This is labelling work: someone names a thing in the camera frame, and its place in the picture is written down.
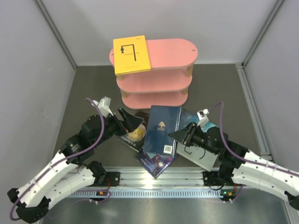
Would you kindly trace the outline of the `black moon cover book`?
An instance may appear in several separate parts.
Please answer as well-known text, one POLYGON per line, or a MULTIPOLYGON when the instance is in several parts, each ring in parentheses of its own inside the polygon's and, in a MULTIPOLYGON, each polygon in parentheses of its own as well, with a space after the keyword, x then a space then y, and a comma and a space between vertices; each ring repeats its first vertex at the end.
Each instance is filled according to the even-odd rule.
POLYGON ((143 118, 144 121, 133 132, 127 133, 123 136, 117 136, 116 138, 117 138, 117 140, 119 140, 123 144, 127 145, 131 149, 133 149, 137 152, 141 152, 142 147, 144 145, 147 124, 148 124, 150 115, 148 113, 145 113, 142 111, 137 111, 135 113, 135 116, 143 118))

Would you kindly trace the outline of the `teal ocean cover book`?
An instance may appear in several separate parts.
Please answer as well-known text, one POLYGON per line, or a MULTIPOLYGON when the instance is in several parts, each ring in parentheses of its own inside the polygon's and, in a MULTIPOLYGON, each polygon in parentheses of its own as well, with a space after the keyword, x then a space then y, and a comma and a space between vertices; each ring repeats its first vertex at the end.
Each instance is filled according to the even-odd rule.
MULTIPOLYGON (((190 122, 198 123, 199 118, 196 113, 190 112, 186 109, 182 109, 181 117, 180 117, 180 124, 179 124, 179 130, 184 129, 190 122)), ((211 123, 210 121, 207 122, 201 130, 203 132, 207 132, 209 128, 217 127, 217 125, 211 123)))

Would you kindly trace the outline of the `navy blue book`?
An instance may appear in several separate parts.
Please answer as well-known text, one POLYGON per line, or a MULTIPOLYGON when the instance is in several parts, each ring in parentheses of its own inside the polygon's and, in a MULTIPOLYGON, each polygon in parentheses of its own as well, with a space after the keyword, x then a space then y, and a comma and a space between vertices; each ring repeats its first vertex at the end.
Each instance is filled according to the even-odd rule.
POLYGON ((176 156, 176 141, 169 134, 177 131, 182 107, 153 105, 150 109, 143 152, 160 156, 176 156))

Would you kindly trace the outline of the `yellow book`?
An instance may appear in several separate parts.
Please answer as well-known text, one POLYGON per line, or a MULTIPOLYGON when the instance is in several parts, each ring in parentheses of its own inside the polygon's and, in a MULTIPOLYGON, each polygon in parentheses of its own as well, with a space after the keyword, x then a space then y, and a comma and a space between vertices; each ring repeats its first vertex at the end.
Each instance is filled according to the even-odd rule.
POLYGON ((151 70, 144 35, 113 40, 115 75, 126 75, 151 70))

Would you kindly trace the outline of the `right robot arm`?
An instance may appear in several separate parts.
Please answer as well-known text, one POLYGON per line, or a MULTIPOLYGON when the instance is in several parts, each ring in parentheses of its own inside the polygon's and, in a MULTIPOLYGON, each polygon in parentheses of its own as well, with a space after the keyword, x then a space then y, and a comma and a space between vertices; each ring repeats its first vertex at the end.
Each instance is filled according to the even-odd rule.
POLYGON ((213 126, 204 132, 191 122, 185 128, 170 133, 169 137, 187 147, 201 147, 218 155, 221 162, 218 180, 223 185, 231 182, 247 185, 273 194, 298 210, 299 174, 230 141, 219 127, 213 126))

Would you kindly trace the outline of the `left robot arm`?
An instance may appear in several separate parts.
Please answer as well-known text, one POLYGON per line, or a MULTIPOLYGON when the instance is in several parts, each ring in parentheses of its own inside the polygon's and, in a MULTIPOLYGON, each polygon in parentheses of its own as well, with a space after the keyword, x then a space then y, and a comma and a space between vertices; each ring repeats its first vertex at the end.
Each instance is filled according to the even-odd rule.
POLYGON ((82 124, 78 134, 70 137, 57 151, 48 165, 28 184, 12 188, 7 195, 14 204, 11 212, 16 212, 18 220, 32 224, 43 218, 59 201, 75 191, 91 185, 101 185, 106 179, 106 171, 98 161, 92 161, 75 175, 62 178, 91 157, 94 149, 115 136, 133 132, 143 118, 127 113, 123 108, 118 112, 119 120, 113 113, 90 116, 82 124))

